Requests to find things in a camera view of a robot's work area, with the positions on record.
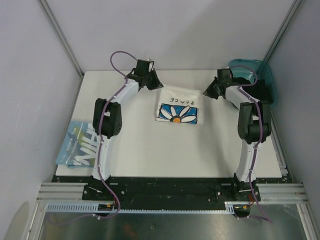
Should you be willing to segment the white t shirt flower print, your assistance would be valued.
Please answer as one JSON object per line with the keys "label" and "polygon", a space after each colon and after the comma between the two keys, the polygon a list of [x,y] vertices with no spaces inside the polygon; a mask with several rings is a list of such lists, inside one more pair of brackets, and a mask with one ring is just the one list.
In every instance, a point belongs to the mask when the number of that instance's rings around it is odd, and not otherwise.
{"label": "white t shirt flower print", "polygon": [[158,122],[202,125],[204,96],[199,90],[165,85],[159,92],[155,119]]}

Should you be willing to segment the blue printed t shirt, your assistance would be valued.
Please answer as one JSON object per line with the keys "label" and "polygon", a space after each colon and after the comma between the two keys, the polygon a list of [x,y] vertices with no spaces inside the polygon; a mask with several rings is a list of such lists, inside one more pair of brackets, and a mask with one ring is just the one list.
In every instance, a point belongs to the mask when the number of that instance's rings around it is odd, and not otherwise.
{"label": "blue printed t shirt", "polygon": [[92,168],[95,165],[97,150],[97,134],[92,124],[83,121],[71,121],[55,164],[69,168]]}

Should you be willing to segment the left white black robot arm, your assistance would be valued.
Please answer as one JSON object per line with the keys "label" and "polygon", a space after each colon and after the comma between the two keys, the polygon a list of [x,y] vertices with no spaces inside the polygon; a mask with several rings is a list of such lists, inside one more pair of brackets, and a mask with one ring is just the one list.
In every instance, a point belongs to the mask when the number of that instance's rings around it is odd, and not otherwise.
{"label": "left white black robot arm", "polygon": [[163,87],[154,68],[154,61],[150,59],[139,59],[136,67],[124,76],[124,84],[110,99],[96,99],[92,126],[97,135],[98,147],[93,178],[106,181],[111,176],[113,143],[122,129],[122,105],[144,87],[150,91]]}

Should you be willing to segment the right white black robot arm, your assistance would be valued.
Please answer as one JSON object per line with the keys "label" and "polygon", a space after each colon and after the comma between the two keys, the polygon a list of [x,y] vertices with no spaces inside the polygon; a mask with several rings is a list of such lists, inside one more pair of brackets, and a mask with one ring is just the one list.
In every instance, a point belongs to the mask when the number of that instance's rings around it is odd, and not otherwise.
{"label": "right white black robot arm", "polygon": [[239,165],[234,174],[236,185],[231,196],[242,201],[256,183],[255,166],[260,147],[271,135],[272,91],[263,79],[253,83],[243,77],[234,77],[229,68],[217,70],[217,76],[203,93],[211,99],[220,97],[238,109],[237,132],[242,147]]}

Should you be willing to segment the black t shirt in bin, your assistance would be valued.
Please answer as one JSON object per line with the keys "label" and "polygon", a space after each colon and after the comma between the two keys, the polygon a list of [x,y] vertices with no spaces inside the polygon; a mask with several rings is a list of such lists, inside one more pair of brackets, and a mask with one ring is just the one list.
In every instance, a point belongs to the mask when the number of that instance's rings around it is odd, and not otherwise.
{"label": "black t shirt in bin", "polygon": [[[234,77],[232,80],[234,83],[237,83],[241,86],[251,84],[249,80],[243,77]],[[257,83],[253,86],[242,86],[242,89],[256,99],[267,101],[269,104],[272,104],[274,102],[272,90],[268,86],[266,86],[266,82],[264,79],[258,80]]]}

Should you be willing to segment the teal plastic bin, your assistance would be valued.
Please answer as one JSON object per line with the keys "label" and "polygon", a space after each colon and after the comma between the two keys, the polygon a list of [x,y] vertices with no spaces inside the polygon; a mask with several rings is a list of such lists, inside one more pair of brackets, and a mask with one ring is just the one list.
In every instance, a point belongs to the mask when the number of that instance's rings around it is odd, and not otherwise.
{"label": "teal plastic bin", "polygon": [[274,77],[271,68],[263,61],[255,59],[234,59],[228,63],[228,67],[231,68],[233,76],[235,78],[245,78],[251,83],[255,81],[255,75],[257,74],[258,80],[265,81],[265,85],[270,89],[272,101],[270,106],[274,107],[277,103],[277,90],[274,83]]}

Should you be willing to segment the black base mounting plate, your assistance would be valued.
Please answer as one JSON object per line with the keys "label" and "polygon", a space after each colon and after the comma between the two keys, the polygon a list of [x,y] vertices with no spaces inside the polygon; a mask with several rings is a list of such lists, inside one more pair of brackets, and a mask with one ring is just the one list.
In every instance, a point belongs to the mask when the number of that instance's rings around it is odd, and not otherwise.
{"label": "black base mounting plate", "polygon": [[260,199],[256,181],[241,183],[234,177],[90,177],[83,190],[84,200],[121,202],[134,197],[210,197],[222,201]]}

